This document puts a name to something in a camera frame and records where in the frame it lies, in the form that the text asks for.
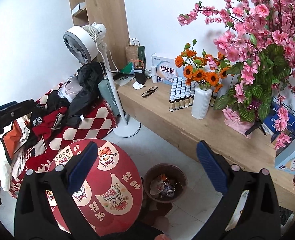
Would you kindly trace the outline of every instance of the blue gift box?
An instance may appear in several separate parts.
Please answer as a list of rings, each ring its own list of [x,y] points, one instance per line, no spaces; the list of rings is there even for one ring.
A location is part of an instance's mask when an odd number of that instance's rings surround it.
[[[273,132],[276,133],[275,121],[279,119],[277,115],[277,110],[280,108],[280,105],[273,102],[271,108],[275,111],[275,114],[269,114],[265,119],[265,125]],[[289,112],[289,120],[287,123],[287,129],[295,132],[295,116]]]

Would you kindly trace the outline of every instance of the white vase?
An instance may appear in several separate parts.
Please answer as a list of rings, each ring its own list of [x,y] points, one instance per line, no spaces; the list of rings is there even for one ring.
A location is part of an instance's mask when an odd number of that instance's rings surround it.
[[[203,119],[209,109],[212,90],[202,90],[199,86],[195,88],[194,101],[192,106],[192,116],[196,119]]]

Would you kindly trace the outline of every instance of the metal screw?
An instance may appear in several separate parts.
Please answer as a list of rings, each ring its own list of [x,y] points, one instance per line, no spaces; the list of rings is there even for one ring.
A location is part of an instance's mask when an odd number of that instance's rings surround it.
[[[236,165],[236,164],[233,164],[231,166],[231,168],[232,168],[233,171],[239,171],[241,169],[240,166],[239,165]]]
[[[27,176],[30,176],[30,175],[32,175],[32,174],[33,174],[33,170],[32,170],[32,169],[27,170],[27,172],[26,172],[26,175],[27,175]]]
[[[55,170],[56,171],[62,171],[62,170],[64,170],[64,166],[63,165],[58,165],[58,166],[55,167]]]
[[[262,173],[264,175],[269,175],[270,174],[270,172],[267,169],[262,169]]]

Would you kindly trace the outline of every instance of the black pants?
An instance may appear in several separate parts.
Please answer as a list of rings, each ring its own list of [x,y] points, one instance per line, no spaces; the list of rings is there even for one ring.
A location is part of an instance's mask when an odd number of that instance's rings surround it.
[[[135,221],[135,223],[123,233],[113,233],[102,236],[103,240],[154,240],[156,236],[163,234],[162,231],[146,225],[142,222]]]

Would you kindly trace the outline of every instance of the artificial flower arrangement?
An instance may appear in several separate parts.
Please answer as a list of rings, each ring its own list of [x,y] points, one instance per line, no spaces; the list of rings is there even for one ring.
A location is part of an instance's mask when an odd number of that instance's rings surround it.
[[[215,102],[215,109],[239,114],[241,121],[263,121],[270,112],[272,94],[277,93],[279,119],[275,128],[281,132],[275,149],[285,147],[290,137],[286,129],[288,110],[282,105],[287,87],[295,95],[295,0],[224,0],[225,8],[195,4],[188,14],[179,14],[181,25],[188,25],[198,14],[206,16],[205,23],[224,23],[228,30],[214,44],[226,59],[236,62],[227,74],[236,74],[238,82]]]
[[[203,50],[202,57],[197,57],[197,52],[194,51],[196,40],[193,40],[192,50],[191,45],[187,43],[181,55],[175,58],[177,67],[185,67],[183,75],[186,77],[186,84],[190,85],[192,81],[198,83],[202,90],[208,90],[214,87],[214,92],[218,92],[223,86],[220,79],[227,77],[226,71],[229,69],[230,61],[222,53],[218,53],[214,58],[211,54],[206,54]],[[205,71],[205,66],[209,65],[212,71]]]

